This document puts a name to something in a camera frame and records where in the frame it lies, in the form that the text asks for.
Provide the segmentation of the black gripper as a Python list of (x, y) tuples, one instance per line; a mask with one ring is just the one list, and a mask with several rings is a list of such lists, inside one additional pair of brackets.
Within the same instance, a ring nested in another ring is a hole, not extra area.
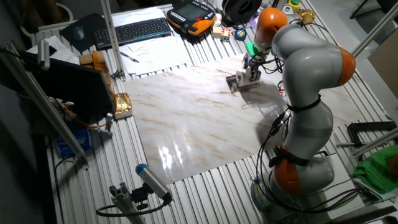
[(261, 77), (261, 71), (258, 70), (261, 62), (257, 61), (255, 57), (248, 54), (244, 55), (244, 70), (245, 74), (251, 74), (252, 71), (252, 81), (257, 82)]

